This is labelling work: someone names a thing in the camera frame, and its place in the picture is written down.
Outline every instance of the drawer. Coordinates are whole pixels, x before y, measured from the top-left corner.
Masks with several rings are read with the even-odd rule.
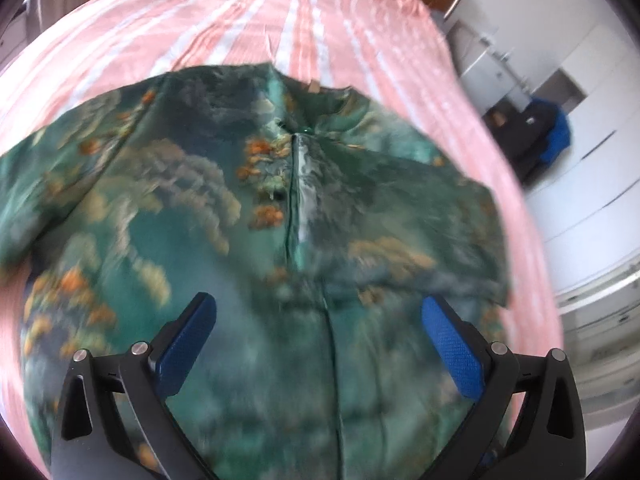
[[[15,49],[27,41],[27,19],[22,13],[9,24],[6,31],[0,38],[0,65],[4,66]]]
[[[640,399],[640,347],[592,365],[575,367],[584,425],[599,428],[631,415]]]
[[[572,364],[592,364],[621,351],[640,334],[640,292],[634,276],[610,286],[581,308],[562,314],[564,349]]]

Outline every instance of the white wall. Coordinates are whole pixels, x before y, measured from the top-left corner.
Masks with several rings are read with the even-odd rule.
[[[513,49],[536,88],[558,67],[588,96],[571,114],[571,148],[528,194],[561,294],[640,252],[640,56],[605,0],[462,0],[457,17]],[[593,148],[616,133],[590,156]]]
[[[492,36],[498,49],[513,51],[511,64],[537,88],[598,23],[614,23],[631,39],[604,0],[462,0],[460,18]]]

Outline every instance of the bed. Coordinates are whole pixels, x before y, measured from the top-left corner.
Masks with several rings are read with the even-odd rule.
[[[353,86],[427,134],[489,187],[508,243],[511,290],[501,321],[513,351],[562,346],[542,251],[507,161],[458,85],[430,6],[459,0],[92,0],[46,30],[0,76],[0,153],[65,111],[114,88],[203,64],[271,62],[297,80]],[[26,424],[16,326],[24,266],[0,291],[2,417],[44,470]]]

